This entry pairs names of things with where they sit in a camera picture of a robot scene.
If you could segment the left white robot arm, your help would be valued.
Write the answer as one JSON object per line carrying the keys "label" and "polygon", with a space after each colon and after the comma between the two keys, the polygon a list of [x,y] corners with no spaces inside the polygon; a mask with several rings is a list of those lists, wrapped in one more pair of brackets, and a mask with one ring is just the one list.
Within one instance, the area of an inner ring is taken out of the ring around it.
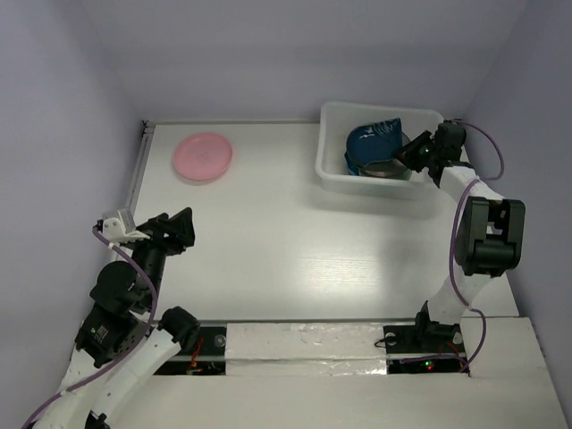
{"label": "left white robot arm", "polygon": [[156,313],[167,258],[195,244],[191,209],[140,225],[120,209],[104,214],[92,233],[118,259],[99,272],[58,392],[27,428],[110,428],[162,364],[198,343],[200,322],[187,310]]}

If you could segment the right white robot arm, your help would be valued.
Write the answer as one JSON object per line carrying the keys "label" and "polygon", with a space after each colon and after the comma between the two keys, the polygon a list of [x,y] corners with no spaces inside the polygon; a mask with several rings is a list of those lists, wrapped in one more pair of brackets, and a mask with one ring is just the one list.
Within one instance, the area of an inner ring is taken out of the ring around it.
{"label": "right white robot arm", "polygon": [[457,204],[450,234],[448,276],[417,312],[412,325],[396,333],[408,353],[433,352],[460,332],[466,312],[479,315],[473,301],[493,279],[519,264],[526,206],[493,191],[461,159],[467,131],[445,121],[404,146],[397,158],[407,168],[426,171],[435,186]]}

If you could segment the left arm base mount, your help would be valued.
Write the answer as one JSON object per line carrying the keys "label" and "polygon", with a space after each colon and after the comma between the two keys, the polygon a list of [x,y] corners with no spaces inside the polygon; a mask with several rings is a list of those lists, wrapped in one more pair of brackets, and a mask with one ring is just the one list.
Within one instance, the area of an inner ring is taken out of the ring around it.
{"label": "left arm base mount", "polygon": [[155,371],[155,375],[225,375],[226,336],[226,325],[202,327],[194,348],[171,357]]}

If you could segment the dark blue leaf plate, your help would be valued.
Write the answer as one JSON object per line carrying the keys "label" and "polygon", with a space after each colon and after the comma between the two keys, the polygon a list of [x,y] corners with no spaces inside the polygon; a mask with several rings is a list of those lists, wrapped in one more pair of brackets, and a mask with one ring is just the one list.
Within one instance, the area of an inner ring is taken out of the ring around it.
{"label": "dark blue leaf plate", "polygon": [[346,139],[346,158],[357,166],[392,161],[402,147],[400,118],[357,126]]}

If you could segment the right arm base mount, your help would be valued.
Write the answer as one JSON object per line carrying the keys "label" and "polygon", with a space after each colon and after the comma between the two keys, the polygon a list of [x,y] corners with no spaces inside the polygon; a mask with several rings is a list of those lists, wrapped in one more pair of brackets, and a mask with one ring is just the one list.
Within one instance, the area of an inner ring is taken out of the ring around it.
{"label": "right arm base mount", "polygon": [[389,374],[467,374],[459,324],[439,324],[424,311],[412,324],[389,324],[374,343],[386,354]]}

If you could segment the grey reindeer plate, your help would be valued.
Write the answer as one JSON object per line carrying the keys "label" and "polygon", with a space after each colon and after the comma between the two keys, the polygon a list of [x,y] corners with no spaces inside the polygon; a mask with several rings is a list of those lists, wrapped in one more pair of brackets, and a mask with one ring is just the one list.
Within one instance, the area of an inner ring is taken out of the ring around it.
{"label": "grey reindeer plate", "polygon": [[399,144],[396,138],[396,134],[391,134],[389,137],[367,136],[366,142],[362,144],[363,147],[367,147],[367,150],[360,159],[358,166],[360,172],[375,178],[407,181],[411,176],[411,171],[393,155],[397,149],[409,143],[410,139],[404,132],[400,133]]}

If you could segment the blue polka dot plate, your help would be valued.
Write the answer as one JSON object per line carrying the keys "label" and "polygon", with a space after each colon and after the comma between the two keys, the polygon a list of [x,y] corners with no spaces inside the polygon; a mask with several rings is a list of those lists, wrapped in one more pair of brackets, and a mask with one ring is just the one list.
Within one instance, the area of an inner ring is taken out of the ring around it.
{"label": "blue polka dot plate", "polygon": [[358,168],[358,166],[350,159],[349,155],[347,152],[344,153],[344,160],[346,163],[346,168],[348,171],[348,174],[351,176],[360,176],[360,170]]}

